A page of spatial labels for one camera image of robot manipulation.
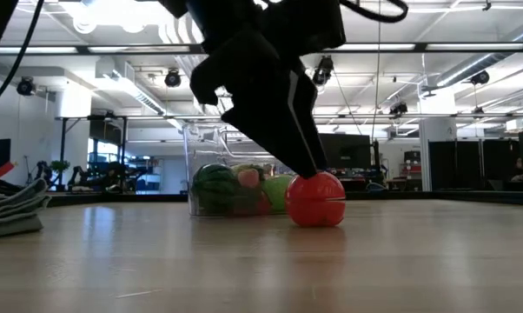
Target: security camera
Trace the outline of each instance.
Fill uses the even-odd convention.
[[[484,114],[484,109],[477,106],[472,110],[472,114]]]
[[[33,77],[22,77],[22,81],[18,83],[17,92],[20,96],[31,97],[36,94],[36,86],[33,83]]]
[[[487,82],[489,82],[489,74],[484,70],[470,78],[470,83],[473,85],[477,85],[478,83],[486,84]]]
[[[181,76],[178,74],[178,69],[170,69],[165,77],[165,84],[167,87],[175,88],[181,85]]]
[[[405,113],[408,113],[408,107],[407,107],[407,103],[405,103],[404,101],[400,101],[399,103],[394,104],[391,107],[391,110],[389,111],[389,114],[396,115],[396,116],[402,115]]]
[[[312,82],[314,82],[316,86],[325,85],[331,78],[331,72],[333,71],[333,69],[333,59],[331,59],[331,57],[323,57],[320,61],[320,64],[315,69],[314,77],[312,77]]]

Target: red plastic ball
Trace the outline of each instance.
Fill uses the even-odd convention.
[[[301,227],[333,227],[345,214],[345,190],[337,177],[321,172],[296,177],[285,196],[287,213]]]

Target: red object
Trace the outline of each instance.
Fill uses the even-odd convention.
[[[255,204],[255,208],[257,209],[258,215],[268,215],[271,213],[271,202],[265,192],[261,192],[261,199]]]
[[[12,171],[12,169],[15,168],[15,164],[11,162],[5,163],[3,166],[0,167],[0,178],[5,176],[8,172]]]
[[[345,215],[345,190],[337,177],[327,173],[304,179],[297,176],[285,196],[290,218],[301,227],[332,227]]]

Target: toy fruit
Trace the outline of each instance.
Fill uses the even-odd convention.
[[[261,188],[268,195],[271,202],[272,213],[285,213],[285,194],[293,177],[290,175],[274,176],[261,182]]]
[[[241,188],[233,171],[221,164],[202,166],[192,179],[192,195],[205,215],[228,215]]]
[[[267,215],[271,213],[271,202],[265,192],[260,190],[260,199],[255,204],[257,215]]]
[[[265,177],[263,175],[263,168],[255,164],[239,164],[232,167],[235,175],[239,175],[244,170],[257,170],[259,174],[260,181],[264,181]]]
[[[260,184],[260,174],[255,169],[243,170],[237,176],[243,187],[256,188]]]
[[[345,214],[344,199],[341,182],[327,172],[295,177],[285,196],[288,215],[301,227],[338,225]]]

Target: computer monitor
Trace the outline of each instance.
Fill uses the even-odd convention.
[[[370,168],[372,146],[369,136],[320,134],[320,139],[329,168]]]

